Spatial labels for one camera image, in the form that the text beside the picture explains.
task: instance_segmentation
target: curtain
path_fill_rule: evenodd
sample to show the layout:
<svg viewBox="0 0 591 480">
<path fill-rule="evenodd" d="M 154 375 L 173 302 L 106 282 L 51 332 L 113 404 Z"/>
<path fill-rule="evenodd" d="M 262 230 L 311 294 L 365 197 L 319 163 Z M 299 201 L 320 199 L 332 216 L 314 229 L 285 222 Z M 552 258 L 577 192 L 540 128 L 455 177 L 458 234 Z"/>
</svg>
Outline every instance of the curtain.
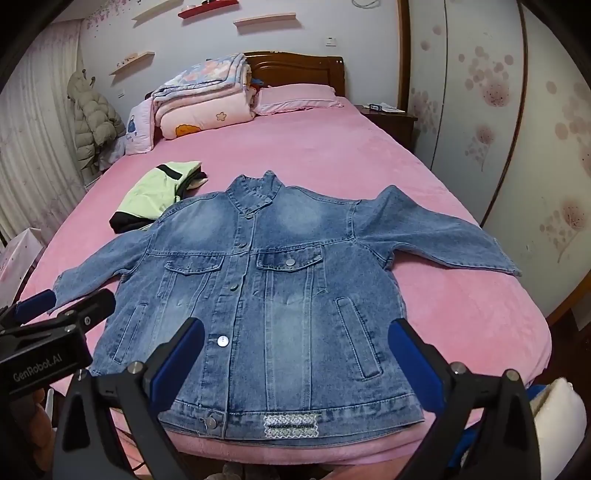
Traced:
<svg viewBox="0 0 591 480">
<path fill-rule="evenodd" d="M 47 27 L 0 93 L 0 232 L 6 240 L 35 227 L 49 242 L 86 193 L 66 93 L 80 25 Z"/>
</svg>

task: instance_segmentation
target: jacket collar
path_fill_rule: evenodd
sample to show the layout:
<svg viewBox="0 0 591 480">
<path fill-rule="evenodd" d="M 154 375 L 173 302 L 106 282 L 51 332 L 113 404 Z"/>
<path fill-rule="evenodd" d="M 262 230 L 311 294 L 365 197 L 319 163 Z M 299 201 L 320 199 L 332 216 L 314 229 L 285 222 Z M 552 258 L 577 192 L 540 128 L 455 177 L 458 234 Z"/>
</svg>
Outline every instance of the jacket collar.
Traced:
<svg viewBox="0 0 591 480">
<path fill-rule="evenodd" d="M 234 179 L 226 193 L 243 215 L 250 215 L 272 203 L 281 187 L 283 184 L 277 176 L 267 170 L 261 179 L 240 175 Z"/>
</svg>

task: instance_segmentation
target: pink bed sheet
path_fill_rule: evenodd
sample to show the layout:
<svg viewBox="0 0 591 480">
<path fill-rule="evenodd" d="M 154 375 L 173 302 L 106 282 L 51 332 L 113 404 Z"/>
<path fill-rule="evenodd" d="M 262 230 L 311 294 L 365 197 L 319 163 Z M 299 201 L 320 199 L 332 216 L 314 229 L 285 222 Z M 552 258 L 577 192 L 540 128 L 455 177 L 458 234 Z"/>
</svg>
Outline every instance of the pink bed sheet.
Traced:
<svg viewBox="0 0 591 480">
<path fill-rule="evenodd" d="M 125 156 L 111 167 L 67 218 L 47 247 L 22 298 L 51 288 L 114 238 L 109 218 L 125 193 L 149 169 L 167 161 L 200 160 L 209 181 L 199 193 L 225 190 L 240 174 L 273 170 L 287 185 L 341 198 L 374 198 L 390 184 L 420 205 L 475 223 L 431 172 L 346 99 L 344 108 L 313 109 L 257 117 L 247 124 L 161 141 L 147 154 Z M 544 317 L 516 278 L 488 271 L 451 270 L 397 254 L 394 274 L 408 320 L 448 361 L 499 375 L 515 368 L 525 382 L 547 365 L 551 340 Z M 109 288 L 115 289 L 112 281 Z M 93 351 L 102 326 L 88 336 Z M 57 385 L 65 393 L 69 380 Z M 125 427 L 122 416 L 116 416 Z M 184 452 L 248 463 L 372 463 L 407 455 L 429 421 L 381 439 L 343 447 L 287 449 L 236 445 L 171 434 Z"/>
</svg>

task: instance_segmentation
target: wooden headboard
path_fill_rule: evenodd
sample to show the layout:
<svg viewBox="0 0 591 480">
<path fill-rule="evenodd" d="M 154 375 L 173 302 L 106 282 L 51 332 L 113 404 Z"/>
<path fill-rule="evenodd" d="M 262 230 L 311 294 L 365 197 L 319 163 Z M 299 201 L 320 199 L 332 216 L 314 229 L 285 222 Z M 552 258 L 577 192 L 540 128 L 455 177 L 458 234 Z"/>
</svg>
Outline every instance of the wooden headboard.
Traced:
<svg viewBox="0 0 591 480">
<path fill-rule="evenodd" d="M 345 64 L 342 57 L 316 57 L 282 51 L 250 51 L 246 58 L 252 77 L 278 87 L 290 83 L 330 85 L 338 96 L 345 96 Z"/>
</svg>

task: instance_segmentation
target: hand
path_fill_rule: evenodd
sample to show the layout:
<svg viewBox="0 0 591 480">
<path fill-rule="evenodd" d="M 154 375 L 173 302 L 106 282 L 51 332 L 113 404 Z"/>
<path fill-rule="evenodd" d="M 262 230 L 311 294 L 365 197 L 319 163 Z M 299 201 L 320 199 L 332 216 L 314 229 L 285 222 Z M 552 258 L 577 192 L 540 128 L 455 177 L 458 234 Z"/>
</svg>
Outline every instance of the hand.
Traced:
<svg viewBox="0 0 591 480">
<path fill-rule="evenodd" d="M 51 420 L 43 410 L 40 403 L 45 398 L 43 389 L 37 390 L 33 394 L 35 402 L 35 414 L 29 422 L 29 435 L 35 449 L 33 458 L 37 466 L 44 472 L 51 469 L 53 461 L 53 447 L 56 441 L 56 434 L 51 428 Z"/>
</svg>

